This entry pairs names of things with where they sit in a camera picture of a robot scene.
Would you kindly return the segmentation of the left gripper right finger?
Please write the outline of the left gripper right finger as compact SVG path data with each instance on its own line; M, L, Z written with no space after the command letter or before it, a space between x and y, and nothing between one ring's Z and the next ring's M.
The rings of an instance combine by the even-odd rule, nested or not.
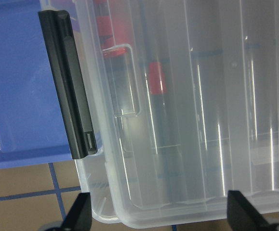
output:
M227 195L227 221L233 231L272 231L268 221L240 192L229 190Z

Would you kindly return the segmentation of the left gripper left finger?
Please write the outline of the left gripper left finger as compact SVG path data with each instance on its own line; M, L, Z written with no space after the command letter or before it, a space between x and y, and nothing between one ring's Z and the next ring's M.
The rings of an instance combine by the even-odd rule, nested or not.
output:
M62 231L89 231L92 226L92 206L89 192L79 193L64 219Z

